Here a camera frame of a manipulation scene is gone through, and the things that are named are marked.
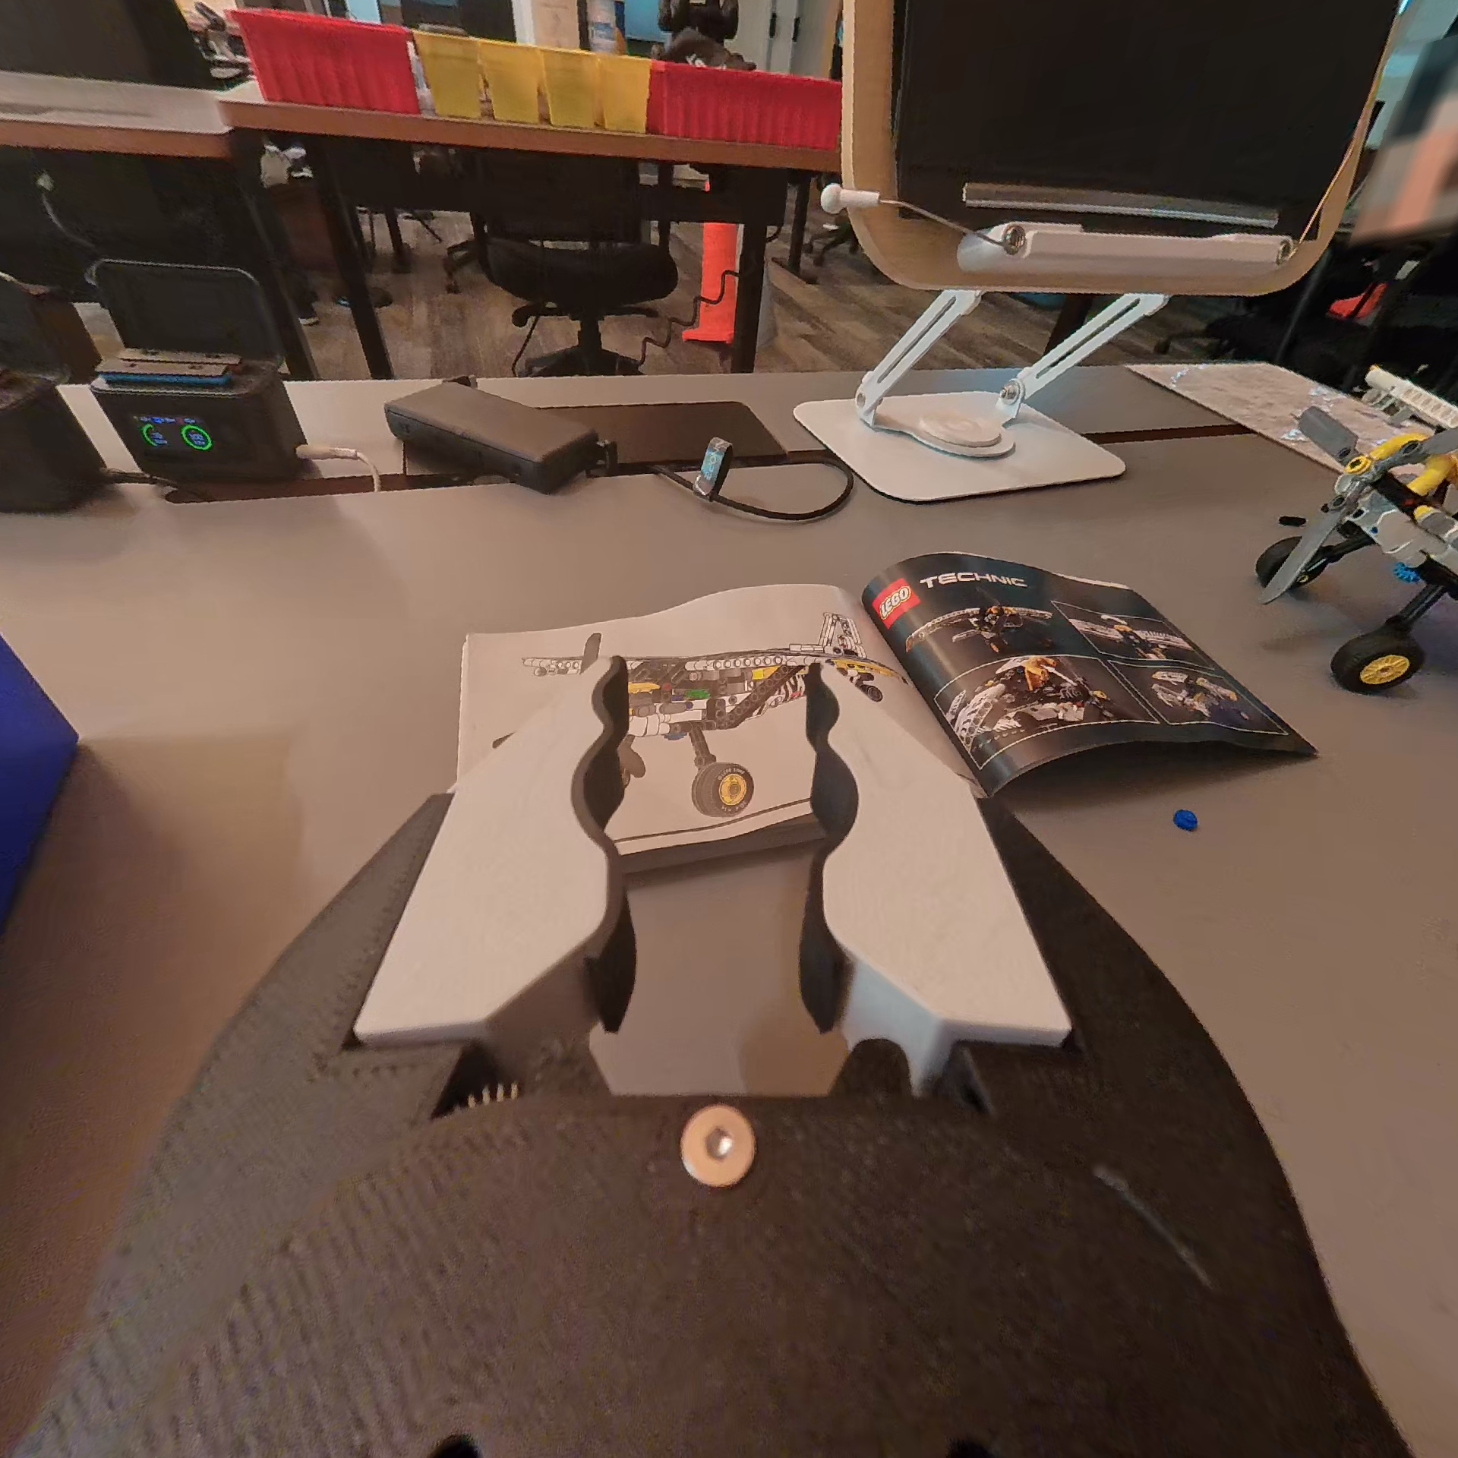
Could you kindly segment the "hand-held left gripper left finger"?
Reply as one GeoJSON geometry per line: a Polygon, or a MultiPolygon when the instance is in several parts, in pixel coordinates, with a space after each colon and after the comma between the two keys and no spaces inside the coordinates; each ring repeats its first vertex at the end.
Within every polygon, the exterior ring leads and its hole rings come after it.
{"type": "Polygon", "coordinates": [[[630,672],[582,679],[461,772],[377,978],[361,1044],[548,1044],[619,1035],[636,934],[607,820],[630,672]]]}

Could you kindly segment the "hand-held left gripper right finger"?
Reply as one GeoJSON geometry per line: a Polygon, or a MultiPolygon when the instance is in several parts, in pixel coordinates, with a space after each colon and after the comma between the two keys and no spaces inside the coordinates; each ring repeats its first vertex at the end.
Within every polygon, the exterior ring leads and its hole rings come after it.
{"type": "Polygon", "coordinates": [[[894,1044],[932,1096],[960,1044],[1070,1044],[1075,1018],[966,772],[810,665],[810,859],[796,994],[822,1035],[894,1044]]]}

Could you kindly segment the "white yellow lego airplane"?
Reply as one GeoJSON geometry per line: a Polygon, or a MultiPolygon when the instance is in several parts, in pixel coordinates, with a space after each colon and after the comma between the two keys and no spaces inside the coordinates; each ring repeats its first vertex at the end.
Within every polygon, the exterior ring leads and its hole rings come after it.
{"type": "Polygon", "coordinates": [[[1334,679],[1351,692],[1383,692],[1424,672],[1410,626],[1458,594],[1458,408],[1400,372],[1365,367],[1365,408],[1393,419],[1393,434],[1360,445],[1326,408],[1301,408],[1299,429],[1336,461],[1334,500],[1301,521],[1299,540],[1276,540],[1254,556],[1261,603],[1320,577],[1357,553],[1383,553],[1400,577],[1420,586],[1377,632],[1351,638],[1334,653],[1334,679]]]}

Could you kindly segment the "lego instruction booklet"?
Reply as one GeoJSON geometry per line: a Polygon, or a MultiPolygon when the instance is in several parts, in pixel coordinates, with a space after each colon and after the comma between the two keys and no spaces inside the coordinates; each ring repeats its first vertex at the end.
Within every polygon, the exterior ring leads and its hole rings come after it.
{"type": "Polygon", "coordinates": [[[590,659],[625,659],[614,850],[679,869],[810,846],[810,665],[884,704],[979,796],[1095,748],[1313,748],[1149,594],[1006,556],[932,553],[858,594],[741,586],[661,613],[477,632],[461,679],[461,772],[590,659]]]}

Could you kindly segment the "black power brick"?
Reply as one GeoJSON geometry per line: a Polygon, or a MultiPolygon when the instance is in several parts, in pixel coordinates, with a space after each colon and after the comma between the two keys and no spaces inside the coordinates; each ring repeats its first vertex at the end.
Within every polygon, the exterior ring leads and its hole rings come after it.
{"type": "Polygon", "coordinates": [[[587,419],[461,376],[386,399],[386,427],[401,445],[448,461],[470,478],[506,478],[535,493],[555,493],[603,465],[603,434],[587,419]]]}

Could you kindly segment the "blue plastic bin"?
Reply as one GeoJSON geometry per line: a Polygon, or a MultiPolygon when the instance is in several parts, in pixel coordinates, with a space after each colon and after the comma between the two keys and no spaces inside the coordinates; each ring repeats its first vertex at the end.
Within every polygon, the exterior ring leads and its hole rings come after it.
{"type": "Polygon", "coordinates": [[[49,820],[82,734],[0,644],[0,924],[13,918],[29,854],[49,820]]]}

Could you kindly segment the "black flat device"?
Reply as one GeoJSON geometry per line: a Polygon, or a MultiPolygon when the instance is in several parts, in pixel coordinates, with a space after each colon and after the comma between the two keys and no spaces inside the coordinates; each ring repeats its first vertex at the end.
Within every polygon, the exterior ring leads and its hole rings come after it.
{"type": "Polygon", "coordinates": [[[731,440],[735,465],[772,465],[787,440],[745,399],[625,399],[545,408],[614,445],[614,465],[700,465],[703,440],[731,440]]]}

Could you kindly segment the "black charger case green display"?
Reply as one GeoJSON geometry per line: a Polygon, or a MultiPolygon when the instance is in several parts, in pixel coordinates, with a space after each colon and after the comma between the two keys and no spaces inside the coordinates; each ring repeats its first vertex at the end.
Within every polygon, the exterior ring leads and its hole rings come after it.
{"type": "Polygon", "coordinates": [[[303,468],[283,330],[246,267],[96,258],[86,274],[120,330],[90,397],[146,478],[290,481],[303,468]]]}

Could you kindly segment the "printed paper sheet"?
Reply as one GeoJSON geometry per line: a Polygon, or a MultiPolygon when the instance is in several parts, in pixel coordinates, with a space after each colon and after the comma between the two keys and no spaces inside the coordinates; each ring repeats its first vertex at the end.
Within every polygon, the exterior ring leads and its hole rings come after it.
{"type": "Polygon", "coordinates": [[[1210,408],[1227,427],[1246,427],[1313,465],[1334,465],[1334,461],[1299,429],[1301,408],[1334,412],[1344,429],[1360,434],[1360,445],[1400,434],[1400,427],[1383,419],[1377,408],[1365,408],[1360,397],[1344,397],[1344,391],[1313,383],[1313,376],[1276,367],[1276,359],[1138,359],[1132,372],[1140,372],[1157,391],[1175,391],[1191,408],[1210,408]]]}

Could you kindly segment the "black office chair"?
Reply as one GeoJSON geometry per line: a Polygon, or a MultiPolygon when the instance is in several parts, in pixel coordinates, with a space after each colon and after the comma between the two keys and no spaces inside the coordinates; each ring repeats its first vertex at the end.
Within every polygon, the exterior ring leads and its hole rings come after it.
{"type": "Polygon", "coordinates": [[[663,241],[642,233],[642,165],[619,156],[477,156],[477,258],[518,298],[518,324],[566,316],[582,337],[529,372],[642,372],[603,343],[607,316],[655,316],[679,292],[663,241]]]}

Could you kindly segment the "orange traffic cone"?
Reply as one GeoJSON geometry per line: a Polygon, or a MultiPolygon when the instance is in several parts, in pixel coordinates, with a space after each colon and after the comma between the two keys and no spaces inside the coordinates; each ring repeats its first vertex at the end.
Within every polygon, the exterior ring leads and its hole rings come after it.
{"type": "Polygon", "coordinates": [[[700,298],[680,337],[735,343],[735,308],[741,308],[741,225],[700,225],[700,298]]]}

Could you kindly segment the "yellow plastic bin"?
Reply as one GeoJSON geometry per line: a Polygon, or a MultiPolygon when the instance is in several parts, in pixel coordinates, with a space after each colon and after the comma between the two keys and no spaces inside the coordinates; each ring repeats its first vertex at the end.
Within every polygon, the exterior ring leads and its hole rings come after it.
{"type": "Polygon", "coordinates": [[[642,138],[648,132],[648,81],[655,81],[648,59],[595,54],[595,126],[642,138]]]}
{"type": "Polygon", "coordinates": [[[541,43],[541,81],[548,126],[566,132],[603,126],[595,54],[541,43]]]}
{"type": "Polygon", "coordinates": [[[479,89],[485,89],[495,121],[541,126],[541,95],[545,95],[541,43],[477,37],[477,71],[479,71],[479,89]]]}
{"type": "Polygon", "coordinates": [[[479,59],[470,32],[412,27],[412,54],[431,88],[431,109],[448,121],[479,121],[479,59]]]}

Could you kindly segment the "black tablet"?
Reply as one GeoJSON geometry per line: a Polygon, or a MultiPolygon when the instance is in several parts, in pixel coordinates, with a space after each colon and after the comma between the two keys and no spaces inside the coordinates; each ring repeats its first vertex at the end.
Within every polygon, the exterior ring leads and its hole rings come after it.
{"type": "Polygon", "coordinates": [[[1400,4],[902,0],[894,203],[960,231],[1313,233],[1400,4]]]}

